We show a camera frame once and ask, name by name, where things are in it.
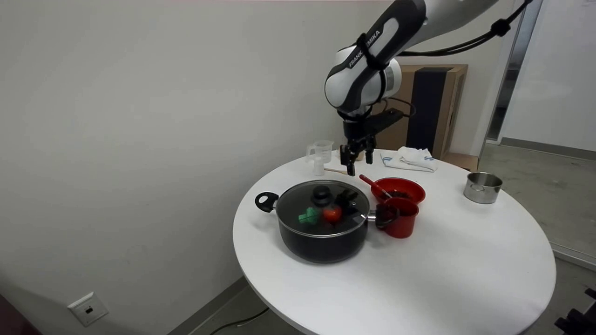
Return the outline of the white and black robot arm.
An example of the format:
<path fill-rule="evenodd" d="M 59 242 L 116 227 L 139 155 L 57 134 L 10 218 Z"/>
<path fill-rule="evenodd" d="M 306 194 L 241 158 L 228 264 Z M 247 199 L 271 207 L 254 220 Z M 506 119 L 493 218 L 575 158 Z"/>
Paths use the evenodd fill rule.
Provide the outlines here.
<path fill-rule="evenodd" d="M 398 91 L 401 75 L 396 56 L 407 47 L 457 30 L 496 0 L 392 0 L 375 23 L 351 45 L 336 52 L 323 82 L 323 97 L 342 119 L 346 144 L 340 164 L 355 175 L 355 158 L 372 162 L 375 134 L 401 119 L 388 108 L 375 116 L 372 106 Z"/>

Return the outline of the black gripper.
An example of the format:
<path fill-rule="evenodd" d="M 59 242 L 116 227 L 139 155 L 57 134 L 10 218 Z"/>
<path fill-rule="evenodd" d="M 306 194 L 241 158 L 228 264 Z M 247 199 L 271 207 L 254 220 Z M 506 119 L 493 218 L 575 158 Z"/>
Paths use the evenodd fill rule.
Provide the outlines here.
<path fill-rule="evenodd" d="M 359 153 L 364 155 L 364 162 L 372 164 L 372 153 L 375 149 L 375 136 L 392 127 L 403 117 L 403 112 L 396 108 L 383 110 L 373 116 L 344 117 L 342 129 L 346 144 L 340 147 L 340 157 L 346 158 L 346 173 L 355 175 L 353 162 Z"/>

